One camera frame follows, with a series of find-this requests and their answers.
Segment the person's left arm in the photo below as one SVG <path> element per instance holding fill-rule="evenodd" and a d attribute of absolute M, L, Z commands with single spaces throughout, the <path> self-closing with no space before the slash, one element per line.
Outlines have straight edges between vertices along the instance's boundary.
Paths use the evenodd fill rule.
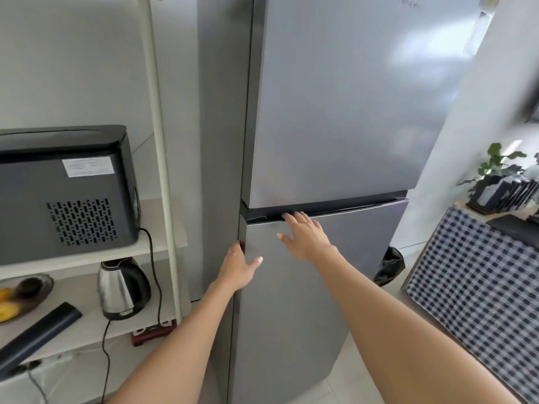
<path fill-rule="evenodd" d="M 219 277 L 195 309 L 127 379 L 110 404 L 196 404 L 217 327 L 235 291 L 246 286 L 262 263 L 250 264 L 238 243 L 228 251 Z"/>

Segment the yellow fruit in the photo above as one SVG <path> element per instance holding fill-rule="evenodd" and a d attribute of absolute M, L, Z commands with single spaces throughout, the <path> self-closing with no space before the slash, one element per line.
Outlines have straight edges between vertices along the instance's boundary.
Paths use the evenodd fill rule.
<path fill-rule="evenodd" d="M 0 303 L 0 323 L 13 319 L 19 314 L 20 306 L 16 302 Z"/>
<path fill-rule="evenodd" d="M 0 302 L 6 302 L 11 299 L 13 295 L 13 288 L 2 288 L 0 289 Z"/>

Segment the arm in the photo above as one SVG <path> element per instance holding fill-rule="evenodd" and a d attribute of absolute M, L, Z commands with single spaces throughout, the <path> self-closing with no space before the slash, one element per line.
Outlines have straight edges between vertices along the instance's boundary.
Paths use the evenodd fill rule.
<path fill-rule="evenodd" d="M 196 404 L 217 326 L 235 291 L 246 286 L 262 263 L 245 263 L 238 243 L 228 251 L 219 278 L 199 305 L 127 379 L 111 404 Z"/>
<path fill-rule="evenodd" d="M 317 221 L 304 213 L 284 217 L 294 239 L 279 239 L 320 272 L 387 404 L 518 403 L 458 344 L 350 265 Z"/>

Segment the lower refrigerator door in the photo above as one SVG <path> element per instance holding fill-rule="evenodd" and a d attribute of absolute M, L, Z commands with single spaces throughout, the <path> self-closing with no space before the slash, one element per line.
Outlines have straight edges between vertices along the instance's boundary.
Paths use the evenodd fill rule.
<path fill-rule="evenodd" d="M 313 217 L 332 244 L 374 278 L 407 200 Z M 314 266 L 277 239 L 284 221 L 246 224 L 248 261 L 264 263 L 234 297 L 229 404 L 285 404 L 332 370 L 348 333 L 343 313 Z"/>

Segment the forearm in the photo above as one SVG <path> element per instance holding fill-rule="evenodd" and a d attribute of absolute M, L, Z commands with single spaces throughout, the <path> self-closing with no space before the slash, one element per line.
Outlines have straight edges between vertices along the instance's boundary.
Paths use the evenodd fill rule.
<path fill-rule="evenodd" d="M 387 404 L 516 403 L 471 355 L 358 272 L 334 247 L 313 263 Z"/>
<path fill-rule="evenodd" d="M 196 404 L 233 291 L 214 282 L 197 307 L 120 388 L 111 404 Z"/>

